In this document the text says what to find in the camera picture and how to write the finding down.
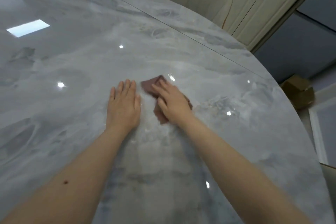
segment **white frame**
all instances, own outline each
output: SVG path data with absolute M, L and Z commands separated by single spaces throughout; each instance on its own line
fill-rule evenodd
M 313 107 L 308 109 L 309 117 L 310 117 L 310 124 L 311 124 L 311 129 L 313 131 L 313 137 L 314 137 L 313 139 L 314 139 L 314 144 L 315 144 L 318 160 L 321 163 L 326 164 L 326 165 L 328 165 L 327 152 L 324 147 L 323 137 L 322 137 L 322 132 L 321 132 L 317 112 L 331 105 L 336 105 L 336 97 L 330 98 L 327 101 L 316 104 Z

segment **cardboard box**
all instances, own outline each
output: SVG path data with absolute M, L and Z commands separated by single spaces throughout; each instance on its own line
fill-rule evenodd
M 310 81 L 296 74 L 280 84 L 280 87 L 296 110 L 310 106 L 315 100 L 314 89 Z

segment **cloth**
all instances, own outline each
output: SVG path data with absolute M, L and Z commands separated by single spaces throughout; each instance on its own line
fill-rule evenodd
M 149 79 L 147 81 L 141 82 L 141 87 L 143 88 L 143 90 L 147 94 L 151 95 L 155 99 L 158 99 L 160 97 L 160 95 L 157 94 L 154 91 L 154 89 L 152 87 L 152 84 L 154 84 L 154 85 L 156 85 L 158 87 L 161 87 L 159 80 L 163 80 L 164 82 L 167 81 L 166 78 L 163 75 L 159 75 L 159 76 L 157 76 L 155 78 L 152 78 L 152 79 Z M 188 105 L 190 107 L 190 110 L 192 110 L 193 109 L 193 105 L 190 103 L 190 100 L 186 96 L 184 96 L 184 97 L 188 101 Z M 167 119 L 167 117 L 163 114 L 163 112 L 162 112 L 162 110 L 161 110 L 161 108 L 160 108 L 160 106 L 158 104 L 158 101 L 156 101 L 156 104 L 155 104 L 153 112 L 154 112 L 155 116 L 157 117 L 157 119 L 158 119 L 158 121 L 160 122 L 161 125 L 163 125 L 163 124 L 165 124 L 165 123 L 167 123 L 169 121 Z

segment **table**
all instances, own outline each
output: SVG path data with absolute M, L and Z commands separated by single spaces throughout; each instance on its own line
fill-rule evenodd
M 49 27 L 6 31 L 36 20 Z M 0 219 L 102 132 L 110 87 L 163 74 L 314 223 L 334 223 L 290 102 L 250 52 L 202 16 L 168 0 L 0 0 L 0 34 Z M 93 223 L 241 223 L 185 135 L 159 125 L 154 99 L 138 91 L 141 123 Z

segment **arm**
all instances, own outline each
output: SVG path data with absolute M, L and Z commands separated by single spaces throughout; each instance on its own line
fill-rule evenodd
M 246 223 L 311 223 L 261 171 L 218 137 L 191 112 L 176 86 L 160 81 L 153 88 L 171 123 L 188 135 L 225 197 Z
M 136 84 L 126 80 L 111 89 L 106 130 L 49 183 L 2 222 L 91 223 L 118 149 L 140 119 Z

